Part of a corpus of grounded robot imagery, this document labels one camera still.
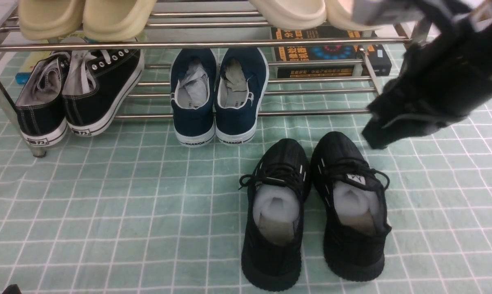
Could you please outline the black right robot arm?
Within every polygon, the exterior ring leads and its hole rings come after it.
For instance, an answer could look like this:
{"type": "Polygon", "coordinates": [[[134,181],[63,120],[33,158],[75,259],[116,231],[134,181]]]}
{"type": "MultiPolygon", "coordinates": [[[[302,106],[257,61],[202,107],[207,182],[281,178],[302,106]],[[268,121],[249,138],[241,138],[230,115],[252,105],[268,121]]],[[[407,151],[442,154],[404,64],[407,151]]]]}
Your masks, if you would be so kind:
{"type": "Polygon", "coordinates": [[[352,21],[395,25],[419,19],[438,37],[412,38],[397,78],[367,109],[362,136],[373,149],[428,136],[459,123],[492,99],[492,0],[471,8],[460,0],[356,0],[352,21]]]}

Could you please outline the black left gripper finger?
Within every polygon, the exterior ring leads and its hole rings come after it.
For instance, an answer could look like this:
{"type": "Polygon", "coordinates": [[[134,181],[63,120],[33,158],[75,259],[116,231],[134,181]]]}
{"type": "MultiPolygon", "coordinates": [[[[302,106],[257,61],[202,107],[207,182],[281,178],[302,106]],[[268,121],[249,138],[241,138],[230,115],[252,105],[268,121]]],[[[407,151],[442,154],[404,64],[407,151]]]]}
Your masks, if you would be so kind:
{"type": "Polygon", "coordinates": [[[22,292],[17,284],[12,284],[6,287],[2,294],[22,294],[22,292]]]}

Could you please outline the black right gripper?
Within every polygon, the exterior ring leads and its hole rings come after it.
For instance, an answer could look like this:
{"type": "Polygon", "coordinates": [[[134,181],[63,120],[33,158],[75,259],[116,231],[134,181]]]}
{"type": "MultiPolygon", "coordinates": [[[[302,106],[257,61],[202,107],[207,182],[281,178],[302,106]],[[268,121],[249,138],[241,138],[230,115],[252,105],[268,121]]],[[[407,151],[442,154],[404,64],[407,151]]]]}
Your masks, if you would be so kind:
{"type": "Polygon", "coordinates": [[[492,46],[464,45],[432,63],[421,51],[405,54],[404,71],[369,105],[361,134],[371,149],[386,149],[401,135],[431,135],[492,99],[492,46]]]}

